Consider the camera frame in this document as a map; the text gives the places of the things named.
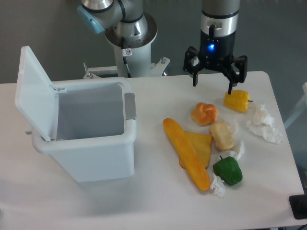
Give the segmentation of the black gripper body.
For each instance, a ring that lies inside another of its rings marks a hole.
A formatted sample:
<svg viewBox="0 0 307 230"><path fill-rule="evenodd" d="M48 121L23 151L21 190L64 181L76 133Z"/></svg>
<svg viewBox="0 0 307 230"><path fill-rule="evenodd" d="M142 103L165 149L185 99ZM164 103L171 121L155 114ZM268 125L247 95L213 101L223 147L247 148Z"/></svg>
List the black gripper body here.
<svg viewBox="0 0 307 230"><path fill-rule="evenodd" d="M228 69L231 65L236 33L227 36L214 37L201 32L201 44L198 52L200 67L222 72L222 67Z"/></svg>

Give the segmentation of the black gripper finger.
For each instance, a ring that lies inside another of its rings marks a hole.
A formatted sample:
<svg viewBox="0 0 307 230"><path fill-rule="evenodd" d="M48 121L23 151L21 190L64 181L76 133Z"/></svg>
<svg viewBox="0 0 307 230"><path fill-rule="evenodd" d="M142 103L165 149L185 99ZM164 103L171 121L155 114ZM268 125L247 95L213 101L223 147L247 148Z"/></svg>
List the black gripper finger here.
<svg viewBox="0 0 307 230"><path fill-rule="evenodd" d="M229 56L223 59L221 62L221 70L229 80L228 94L232 93L233 87L236 87L238 83L244 83L247 76L247 67L247 56Z"/></svg>
<svg viewBox="0 0 307 230"><path fill-rule="evenodd" d="M196 87L198 84L199 72L205 68L204 62L200 61L198 54L198 50L193 46L190 46L185 52L183 64L183 70L193 79L192 85L194 87Z"/></svg>

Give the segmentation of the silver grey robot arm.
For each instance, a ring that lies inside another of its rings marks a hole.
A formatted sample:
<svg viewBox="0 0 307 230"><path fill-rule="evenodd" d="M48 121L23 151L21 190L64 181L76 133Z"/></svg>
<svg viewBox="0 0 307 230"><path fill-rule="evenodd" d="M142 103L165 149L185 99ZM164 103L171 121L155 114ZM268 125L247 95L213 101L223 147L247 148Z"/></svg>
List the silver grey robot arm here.
<svg viewBox="0 0 307 230"><path fill-rule="evenodd" d="M183 70L198 83L198 73L209 69L223 73L229 80L228 91L245 81L248 58L234 57L240 2L204 0L201 6L200 48L185 52ZM149 77L156 75L151 64L151 44L157 35L154 18L143 9L141 0L83 0L77 12L95 34L104 33L113 46L118 75Z"/></svg>

